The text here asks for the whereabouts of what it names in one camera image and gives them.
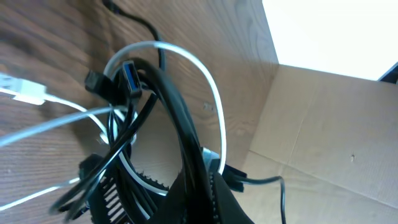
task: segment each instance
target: cardboard box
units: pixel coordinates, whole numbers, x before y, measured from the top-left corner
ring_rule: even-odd
[[[398,223],[398,86],[281,65],[243,170],[281,175],[287,223]],[[280,223],[279,185],[236,194]]]

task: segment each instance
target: wooden surface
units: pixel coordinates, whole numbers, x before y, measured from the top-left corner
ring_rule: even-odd
[[[195,54],[218,85],[227,127],[227,163],[240,167],[277,68],[277,58],[260,0],[116,1],[125,11],[153,23],[167,42]],[[87,93],[89,68],[102,71],[121,47],[151,40],[141,25],[108,12],[100,1],[0,2],[1,70],[43,83],[49,92],[86,108],[105,105]],[[157,62],[156,50],[135,53]],[[167,73],[192,113],[200,142],[219,151],[218,120],[206,80],[188,61],[167,53]],[[0,134],[11,133],[75,110],[56,103],[29,105],[0,97]],[[104,153],[100,131],[86,119],[1,148],[0,204],[77,176],[91,152]],[[139,132],[133,164],[171,184],[180,168],[174,127],[157,105]],[[61,223],[48,207],[66,189],[0,212],[0,223]],[[84,215],[76,223],[89,223]]]

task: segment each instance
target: usb connector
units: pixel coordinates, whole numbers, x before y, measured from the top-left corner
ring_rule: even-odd
[[[22,78],[14,78],[0,72],[0,92],[13,96],[14,100],[42,105],[46,87]]]

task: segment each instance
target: black connector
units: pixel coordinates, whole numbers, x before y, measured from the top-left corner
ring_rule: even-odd
[[[213,159],[210,165],[210,172],[217,172],[218,166],[220,164],[219,159]],[[245,172],[242,172],[234,167],[225,164],[224,171],[223,171],[223,179],[228,185],[228,187],[236,192],[243,192],[244,187],[241,182],[239,182],[236,177],[244,177],[246,178],[248,175]]]
[[[100,96],[111,105],[125,105],[126,95],[106,75],[90,70],[85,79],[85,88],[90,93]]]

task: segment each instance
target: white wall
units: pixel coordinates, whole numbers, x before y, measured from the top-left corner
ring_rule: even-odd
[[[280,64],[377,80],[398,61],[398,0],[263,0]]]

